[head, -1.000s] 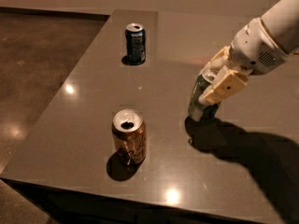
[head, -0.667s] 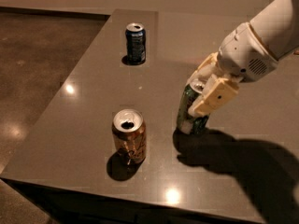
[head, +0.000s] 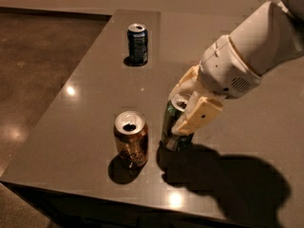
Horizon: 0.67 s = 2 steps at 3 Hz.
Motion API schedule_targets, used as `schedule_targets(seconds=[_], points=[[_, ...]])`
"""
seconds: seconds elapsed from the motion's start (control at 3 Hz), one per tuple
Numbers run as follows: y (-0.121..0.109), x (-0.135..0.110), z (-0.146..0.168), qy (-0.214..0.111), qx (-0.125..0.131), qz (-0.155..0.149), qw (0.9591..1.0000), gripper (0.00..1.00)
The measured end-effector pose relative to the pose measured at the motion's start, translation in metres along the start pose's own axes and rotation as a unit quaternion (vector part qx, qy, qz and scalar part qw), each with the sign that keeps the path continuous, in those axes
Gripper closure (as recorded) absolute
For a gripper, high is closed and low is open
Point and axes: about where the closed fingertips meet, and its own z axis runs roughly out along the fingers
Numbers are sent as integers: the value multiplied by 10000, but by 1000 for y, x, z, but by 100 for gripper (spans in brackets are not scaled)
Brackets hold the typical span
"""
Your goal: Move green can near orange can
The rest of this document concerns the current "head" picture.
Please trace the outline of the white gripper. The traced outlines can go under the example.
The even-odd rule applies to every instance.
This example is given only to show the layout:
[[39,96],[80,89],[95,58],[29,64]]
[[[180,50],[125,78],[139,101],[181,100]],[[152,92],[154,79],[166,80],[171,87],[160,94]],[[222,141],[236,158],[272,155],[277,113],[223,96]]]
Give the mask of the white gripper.
[[199,65],[191,66],[169,93],[169,100],[179,93],[191,96],[172,127],[172,133],[189,136],[213,121],[222,111],[221,100],[202,96],[203,86],[218,95],[237,99],[259,86],[260,82],[261,77],[238,55],[230,36],[219,37],[205,50]]

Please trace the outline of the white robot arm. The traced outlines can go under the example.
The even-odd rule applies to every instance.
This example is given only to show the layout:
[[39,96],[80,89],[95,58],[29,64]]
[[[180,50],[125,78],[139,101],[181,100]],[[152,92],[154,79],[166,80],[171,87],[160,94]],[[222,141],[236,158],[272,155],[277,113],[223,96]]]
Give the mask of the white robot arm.
[[171,91],[190,97],[172,126],[189,136],[213,121],[226,99],[237,99],[259,86],[263,75],[304,55],[304,0],[266,2],[202,55]]

